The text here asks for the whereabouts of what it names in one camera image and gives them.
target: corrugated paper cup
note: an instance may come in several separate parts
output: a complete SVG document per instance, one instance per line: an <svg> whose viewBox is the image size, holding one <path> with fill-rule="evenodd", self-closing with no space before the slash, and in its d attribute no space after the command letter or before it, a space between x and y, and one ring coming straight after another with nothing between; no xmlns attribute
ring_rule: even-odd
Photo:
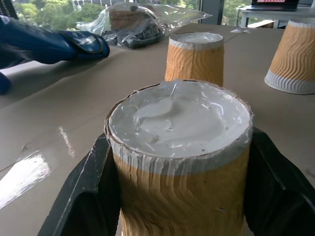
<svg viewBox="0 0 315 236"><path fill-rule="evenodd" d="M124 236L242 236L252 114L203 81L162 83L117 103L105 134Z"/></svg>
<svg viewBox="0 0 315 236"><path fill-rule="evenodd" d="M166 81L203 80L223 86L224 46L219 34L179 33L170 36Z"/></svg>
<svg viewBox="0 0 315 236"><path fill-rule="evenodd" d="M315 92L315 18L289 21L265 82L285 92Z"/></svg>

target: laptop screen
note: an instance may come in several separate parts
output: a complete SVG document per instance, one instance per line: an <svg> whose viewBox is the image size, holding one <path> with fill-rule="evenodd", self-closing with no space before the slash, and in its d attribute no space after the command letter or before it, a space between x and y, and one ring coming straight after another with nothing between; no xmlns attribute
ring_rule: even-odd
<svg viewBox="0 0 315 236"><path fill-rule="evenodd" d="M298 3L299 0L252 0L252 5L297 5Z"/></svg>

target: laptop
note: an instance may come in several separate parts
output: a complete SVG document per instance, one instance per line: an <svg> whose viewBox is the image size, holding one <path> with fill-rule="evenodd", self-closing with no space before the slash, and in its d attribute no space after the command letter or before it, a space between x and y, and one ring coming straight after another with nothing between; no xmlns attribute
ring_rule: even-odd
<svg viewBox="0 0 315 236"><path fill-rule="evenodd" d="M296 11L299 0L252 0L247 10Z"/></svg>

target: table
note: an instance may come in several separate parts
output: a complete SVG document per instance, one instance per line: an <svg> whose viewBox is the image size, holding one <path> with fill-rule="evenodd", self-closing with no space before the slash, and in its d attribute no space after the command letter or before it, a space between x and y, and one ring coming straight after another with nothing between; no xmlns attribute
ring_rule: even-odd
<svg viewBox="0 0 315 236"><path fill-rule="evenodd" d="M280 92L264 83L283 30L235 34L233 29L191 24L181 32L224 36L224 86L251 105L255 126L315 186L310 174L315 169L315 96ZM0 97L1 235L37 235L67 176L103 132L109 109L134 90L163 80L167 45L111 48L110 57L101 61L31 62L21 65L26 71L4 71L13 90ZM25 177L32 167L27 157L37 157L42 170L33 178ZM252 236L247 228L244 235Z"/></svg>
<svg viewBox="0 0 315 236"><path fill-rule="evenodd" d="M242 12L241 27L247 27L250 17L275 20L274 28L278 28L280 20L289 21L292 18L315 17L314 8L299 6L296 11L252 11L247 7L240 9Z"/></svg>

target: clear plastic bag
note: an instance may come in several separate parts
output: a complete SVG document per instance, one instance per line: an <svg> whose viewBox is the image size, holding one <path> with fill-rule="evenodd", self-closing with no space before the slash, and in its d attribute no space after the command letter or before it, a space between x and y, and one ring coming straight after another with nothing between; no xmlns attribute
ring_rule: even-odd
<svg viewBox="0 0 315 236"><path fill-rule="evenodd" d="M181 7L121 2L77 28L103 36L110 45L140 48L161 41L178 28L211 15Z"/></svg>

